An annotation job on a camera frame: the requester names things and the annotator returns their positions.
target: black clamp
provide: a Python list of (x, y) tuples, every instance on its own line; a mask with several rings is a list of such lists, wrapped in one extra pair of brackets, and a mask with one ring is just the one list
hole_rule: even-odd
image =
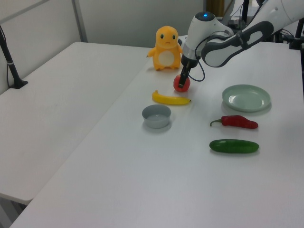
[(250, 48), (249, 44), (244, 39), (242, 31), (239, 31), (236, 33), (236, 38), (238, 38), (239, 44), (244, 50), (247, 50), (248, 48)]

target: black stand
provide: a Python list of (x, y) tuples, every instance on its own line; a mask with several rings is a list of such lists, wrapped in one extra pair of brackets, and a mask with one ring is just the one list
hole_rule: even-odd
[(304, 24), (304, 18), (299, 20), (298, 27), (296, 28), (294, 40), (289, 44), (289, 49), (293, 49), (293, 50), (301, 49), (303, 43), (303, 40), (301, 39), (303, 24)]
[(13, 75), (14, 78), (14, 85), (11, 86), (11, 88), (14, 89), (20, 89), (22, 88), (24, 85), (26, 85), (28, 82), (26, 81), (22, 81), (18, 75), (17, 69), (15, 67), (15, 64), (13, 62), (13, 59), (11, 58), (8, 46), (6, 45), (6, 40), (4, 37), (4, 34), (2, 33), (2, 31), (0, 30), (0, 45), (3, 51), (3, 54), (5, 56), (5, 59), (7, 61), (7, 64), (9, 65), (9, 69), (11, 71), (11, 74)]
[(242, 20), (247, 24), (247, 14), (248, 14), (249, 0), (244, 0), (243, 3), (243, 12), (242, 12)]

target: black cable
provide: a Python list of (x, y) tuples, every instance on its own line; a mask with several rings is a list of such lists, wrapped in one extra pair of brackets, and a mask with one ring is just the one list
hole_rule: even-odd
[(204, 39), (196, 46), (196, 48), (195, 48), (195, 50), (194, 50), (195, 58), (197, 59), (197, 61), (198, 61), (198, 63), (199, 63), (199, 66), (200, 66), (201, 70), (203, 71), (203, 75), (204, 75), (203, 79), (198, 80), (198, 79), (195, 79), (195, 78), (191, 77), (190, 74), (189, 74), (188, 77), (191, 78), (192, 80), (196, 81), (196, 82), (202, 82), (202, 81), (205, 80), (205, 71), (204, 71), (203, 66), (200, 64), (200, 61), (199, 61), (199, 60), (200, 60), (200, 57), (197, 56), (196, 51), (197, 51), (197, 49), (199, 48), (199, 46), (200, 46), (206, 39), (208, 39), (208, 38), (209, 38), (209, 37), (204, 38)]
[(239, 19), (238, 19), (238, 27), (239, 29), (241, 29), (241, 13), (242, 13), (242, 9), (243, 9), (243, 4), (241, 5), (241, 9), (239, 10)]
[(242, 3), (242, 5), (239, 6), (239, 8), (237, 9), (237, 11), (235, 11), (234, 14), (231, 15), (231, 17), (233, 17), (233, 15), (235, 15), (242, 6), (243, 6), (243, 3)]
[(290, 35), (292, 35), (294, 37), (294, 35), (290, 31), (288, 31), (286, 29), (282, 29), (282, 31), (288, 32)]

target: gray bowl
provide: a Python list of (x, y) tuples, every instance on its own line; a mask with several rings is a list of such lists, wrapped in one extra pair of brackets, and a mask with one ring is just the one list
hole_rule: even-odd
[(153, 104), (142, 111), (145, 124), (150, 128), (163, 128), (168, 125), (171, 110), (161, 104)]

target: light green plate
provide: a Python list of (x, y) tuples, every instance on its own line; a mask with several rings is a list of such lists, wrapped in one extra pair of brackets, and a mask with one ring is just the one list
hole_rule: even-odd
[(257, 112), (270, 104), (270, 95), (253, 85), (233, 85), (222, 93), (225, 104), (242, 112)]

